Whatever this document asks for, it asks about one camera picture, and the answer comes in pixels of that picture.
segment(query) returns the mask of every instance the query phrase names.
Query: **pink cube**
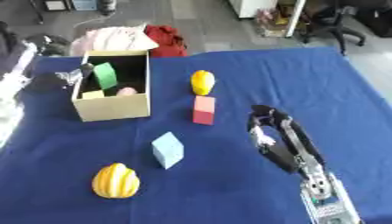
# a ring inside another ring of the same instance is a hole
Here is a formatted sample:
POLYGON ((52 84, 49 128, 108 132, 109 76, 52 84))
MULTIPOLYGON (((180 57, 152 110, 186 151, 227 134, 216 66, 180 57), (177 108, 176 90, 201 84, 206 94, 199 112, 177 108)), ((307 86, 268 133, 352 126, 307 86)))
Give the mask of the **pink cube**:
POLYGON ((193 122, 213 125, 215 112, 215 98, 196 96, 193 107, 193 122))

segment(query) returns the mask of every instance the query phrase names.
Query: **cardboard box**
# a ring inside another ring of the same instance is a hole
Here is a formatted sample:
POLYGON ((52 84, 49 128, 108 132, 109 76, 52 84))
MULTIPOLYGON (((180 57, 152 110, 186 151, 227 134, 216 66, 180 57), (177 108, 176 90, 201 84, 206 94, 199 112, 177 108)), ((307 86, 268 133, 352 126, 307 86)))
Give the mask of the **cardboard box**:
POLYGON ((101 90, 95 75, 76 82, 72 102, 83 122, 104 121, 121 118, 149 116, 150 109, 150 66, 147 51, 87 52, 82 64, 99 65, 109 62, 116 71, 118 85, 105 90, 105 97, 82 99, 82 93, 101 90), (132 87, 137 94, 120 95, 116 92, 132 87))

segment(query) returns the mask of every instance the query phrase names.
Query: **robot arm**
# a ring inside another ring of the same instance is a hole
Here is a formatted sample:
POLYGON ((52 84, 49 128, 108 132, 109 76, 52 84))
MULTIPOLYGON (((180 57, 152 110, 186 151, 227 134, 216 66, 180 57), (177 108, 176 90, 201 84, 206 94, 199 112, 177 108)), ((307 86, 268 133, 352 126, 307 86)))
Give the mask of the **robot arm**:
POLYGON ((261 154, 288 173, 297 172, 301 198, 313 224, 363 223, 340 180, 326 170, 326 162, 300 126, 287 114, 268 106, 252 107, 248 131, 261 154), (271 150, 275 141, 264 135, 262 126, 275 128, 293 156, 289 164, 271 150))

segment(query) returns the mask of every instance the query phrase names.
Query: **yellow lemon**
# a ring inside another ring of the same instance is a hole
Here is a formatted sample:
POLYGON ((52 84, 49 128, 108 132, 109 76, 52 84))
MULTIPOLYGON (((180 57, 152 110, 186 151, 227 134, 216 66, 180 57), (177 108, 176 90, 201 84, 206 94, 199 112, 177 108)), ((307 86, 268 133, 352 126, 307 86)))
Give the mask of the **yellow lemon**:
POLYGON ((215 84, 215 77, 208 71, 199 70, 191 78, 192 89, 196 95, 208 95, 215 84))
POLYGON ((93 179, 95 193, 109 199, 131 197, 139 186, 140 180, 135 171, 120 163, 103 167, 93 179))

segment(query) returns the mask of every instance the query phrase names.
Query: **toy fruit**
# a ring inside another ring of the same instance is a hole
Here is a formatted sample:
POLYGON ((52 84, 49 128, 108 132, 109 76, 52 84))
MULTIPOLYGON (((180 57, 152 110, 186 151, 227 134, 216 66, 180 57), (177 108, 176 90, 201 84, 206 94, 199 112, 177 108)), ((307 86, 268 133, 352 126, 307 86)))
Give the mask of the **toy fruit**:
POLYGON ((135 171, 120 163, 102 168, 93 179, 93 190, 104 198, 131 197, 139 186, 140 180, 135 171))
POLYGON ((118 90, 116 95, 135 95, 137 91, 133 87, 124 87, 118 90))
POLYGON ((191 78, 192 89, 196 95, 207 95, 213 89, 215 78, 208 71, 199 70, 191 78))

